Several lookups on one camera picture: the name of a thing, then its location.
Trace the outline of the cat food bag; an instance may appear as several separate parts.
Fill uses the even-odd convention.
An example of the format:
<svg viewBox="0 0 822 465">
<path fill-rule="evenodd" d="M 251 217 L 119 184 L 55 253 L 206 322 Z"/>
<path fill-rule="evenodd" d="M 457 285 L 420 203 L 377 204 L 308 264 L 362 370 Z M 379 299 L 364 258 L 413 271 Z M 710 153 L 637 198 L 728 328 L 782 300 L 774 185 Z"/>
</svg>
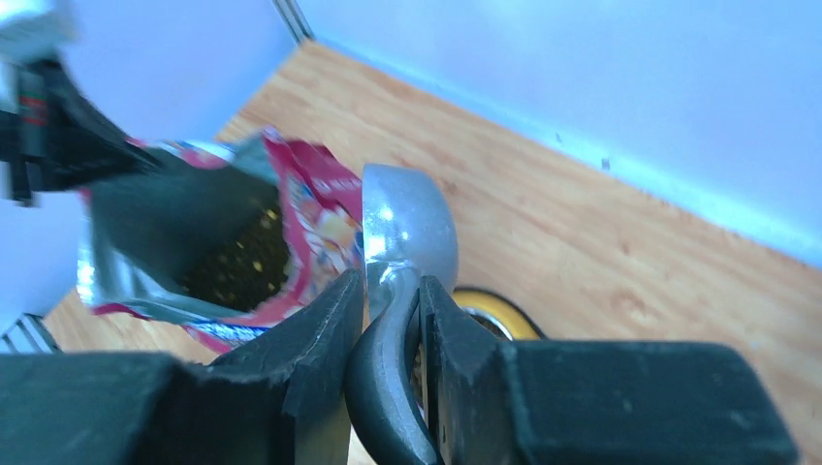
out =
<svg viewBox="0 0 822 465">
<path fill-rule="evenodd" d="M 218 354 L 299 312 L 362 261 L 362 183 L 272 128 L 159 140 L 159 171 L 84 189 L 77 291 L 96 315 L 181 326 Z"/>
</svg>

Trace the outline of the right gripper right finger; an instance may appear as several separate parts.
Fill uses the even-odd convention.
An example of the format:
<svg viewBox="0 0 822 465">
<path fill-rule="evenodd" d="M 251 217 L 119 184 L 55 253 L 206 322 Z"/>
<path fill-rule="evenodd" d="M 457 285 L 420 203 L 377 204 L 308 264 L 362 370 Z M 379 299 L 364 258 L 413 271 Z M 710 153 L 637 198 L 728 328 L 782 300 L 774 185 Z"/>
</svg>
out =
<svg viewBox="0 0 822 465">
<path fill-rule="evenodd" d="M 447 464 L 795 464 L 748 362 L 695 341 L 496 338 L 434 278 L 429 428 Z"/>
</svg>

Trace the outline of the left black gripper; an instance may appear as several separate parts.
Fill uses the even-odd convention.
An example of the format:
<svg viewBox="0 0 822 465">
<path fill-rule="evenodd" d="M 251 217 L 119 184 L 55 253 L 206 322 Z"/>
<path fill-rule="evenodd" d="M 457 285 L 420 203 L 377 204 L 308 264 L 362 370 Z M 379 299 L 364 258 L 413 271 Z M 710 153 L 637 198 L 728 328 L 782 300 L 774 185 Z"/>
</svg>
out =
<svg viewBox="0 0 822 465">
<path fill-rule="evenodd" d="M 161 162 L 88 102 L 57 56 L 5 65 L 1 161 L 8 196 L 33 205 L 37 192 L 161 169 Z"/>
</svg>

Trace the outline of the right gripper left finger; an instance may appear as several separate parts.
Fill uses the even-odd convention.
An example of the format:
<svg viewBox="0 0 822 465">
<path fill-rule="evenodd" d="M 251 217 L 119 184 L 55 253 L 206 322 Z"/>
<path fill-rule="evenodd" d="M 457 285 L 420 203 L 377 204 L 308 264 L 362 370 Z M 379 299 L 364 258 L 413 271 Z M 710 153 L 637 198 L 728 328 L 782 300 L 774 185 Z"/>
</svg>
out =
<svg viewBox="0 0 822 465">
<path fill-rule="evenodd" d="M 5 464 L 343 464 L 346 361 L 363 328 L 350 269 L 210 364 L 163 353 L 1 358 Z"/>
</svg>

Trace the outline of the metal food scoop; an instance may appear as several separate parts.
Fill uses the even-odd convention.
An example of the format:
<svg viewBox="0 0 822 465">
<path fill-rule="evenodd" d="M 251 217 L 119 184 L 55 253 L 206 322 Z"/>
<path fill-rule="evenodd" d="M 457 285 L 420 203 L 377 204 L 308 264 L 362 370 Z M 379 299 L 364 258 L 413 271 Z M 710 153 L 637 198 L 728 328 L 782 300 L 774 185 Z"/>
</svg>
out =
<svg viewBox="0 0 822 465">
<path fill-rule="evenodd" d="M 348 359 L 345 397 L 378 464 L 439 464 L 411 387 L 424 276 L 454 286 L 458 238 L 445 196 L 421 170 L 367 164 L 362 177 L 364 294 L 369 324 Z"/>
</svg>

